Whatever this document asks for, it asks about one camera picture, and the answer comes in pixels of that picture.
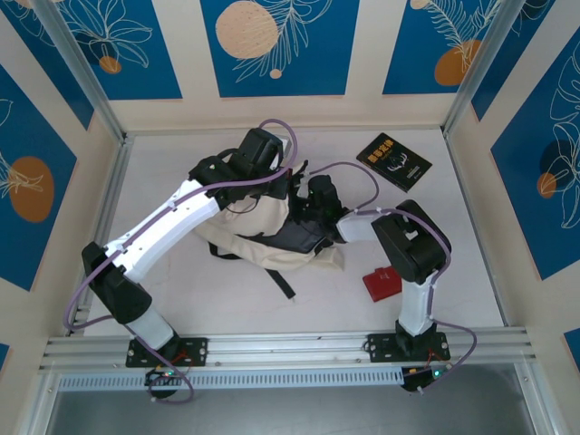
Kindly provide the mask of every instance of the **book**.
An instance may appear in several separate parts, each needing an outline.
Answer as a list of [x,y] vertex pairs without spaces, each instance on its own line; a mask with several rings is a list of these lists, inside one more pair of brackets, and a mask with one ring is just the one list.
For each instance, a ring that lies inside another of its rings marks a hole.
[[356,159],[404,192],[408,192],[432,166],[385,133],[377,136]]

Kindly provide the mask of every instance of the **black strap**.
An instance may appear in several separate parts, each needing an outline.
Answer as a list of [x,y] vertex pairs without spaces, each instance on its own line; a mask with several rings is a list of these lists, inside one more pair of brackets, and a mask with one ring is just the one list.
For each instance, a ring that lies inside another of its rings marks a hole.
[[209,243],[209,253],[212,256],[216,256],[217,258],[221,258],[222,260],[241,260],[242,258],[237,256],[236,254],[219,254],[218,247],[213,243]]
[[270,275],[270,277],[274,280],[274,282],[278,284],[278,287],[280,287],[280,290],[282,290],[282,292],[288,299],[292,299],[294,296],[296,296],[295,291],[288,284],[288,282],[280,275],[280,272],[271,269],[264,270]]
[[[212,256],[216,256],[217,258],[221,258],[223,260],[241,260],[242,258],[237,256],[236,254],[219,254],[218,247],[213,243],[209,243],[209,253]],[[287,281],[280,275],[279,272],[270,269],[264,269],[270,275],[270,277],[274,280],[274,282],[280,287],[280,290],[285,294],[288,299],[292,299],[296,296],[295,291],[292,287],[287,283]]]

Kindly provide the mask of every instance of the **white robotic arm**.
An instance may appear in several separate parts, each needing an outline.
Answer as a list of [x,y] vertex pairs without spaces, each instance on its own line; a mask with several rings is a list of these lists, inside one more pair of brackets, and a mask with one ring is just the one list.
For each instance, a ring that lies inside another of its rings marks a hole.
[[450,261],[451,245],[427,214],[412,200],[397,208],[356,211],[337,224],[346,242],[379,240],[391,265],[401,276],[402,306],[395,324],[395,340],[387,337],[397,361],[423,361],[431,348],[439,348],[444,334],[437,333],[431,302],[433,283]]
[[[275,169],[289,148],[288,139],[252,129],[239,149],[203,159],[178,190],[134,229],[104,247],[94,242],[86,246],[82,259],[87,276],[102,269],[90,287],[115,320],[151,349],[173,358],[179,337],[155,310],[140,282],[189,231],[229,204],[254,193],[273,197],[276,192],[285,193],[278,184],[287,181]],[[226,155],[231,155],[228,162],[224,161]]]

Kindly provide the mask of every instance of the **white tabletop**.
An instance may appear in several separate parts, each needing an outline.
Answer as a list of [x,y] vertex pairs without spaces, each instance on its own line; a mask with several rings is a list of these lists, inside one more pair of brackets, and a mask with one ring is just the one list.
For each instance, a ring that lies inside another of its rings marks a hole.
[[[433,313],[466,326],[502,326],[496,298],[461,195],[445,141],[439,130],[385,131],[433,166],[405,194],[377,176],[377,206],[395,207],[415,199],[452,244],[449,270],[440,279]],[[199,160],[235,148],[243,130],[168,136],[137,136],[130,156],[111,237],[137,225],[165,201]],[[298,158],[317,169],[355,156],[379,130],[299,130]],[[339,197],[355,207],[373,193],[372,182],[357,169],[330,169]],[[212,257],[208,244],[191,233],[179,241],[149,272],[143,286],[153,304],[179,334],[259,334],[343,332],[392,329],[401,295],[374,303],[362,278],[389,264],[378,242],[340,246],[344,271],[305,266],[283,276],[296,291],[288,301],[266,272],[247,261]],[[95,297],[90,318],[106,314]],[[107,321],[86,335],[122,335],[125,329]]]

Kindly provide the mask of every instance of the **red box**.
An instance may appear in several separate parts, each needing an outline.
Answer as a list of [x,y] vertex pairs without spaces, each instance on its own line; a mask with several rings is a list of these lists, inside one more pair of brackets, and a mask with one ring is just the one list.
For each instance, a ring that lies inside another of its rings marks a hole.
[[396,295],[402,290],[401,277],[392,266],[375,269],[374,273],[364,276],[362,281],[374,302]]

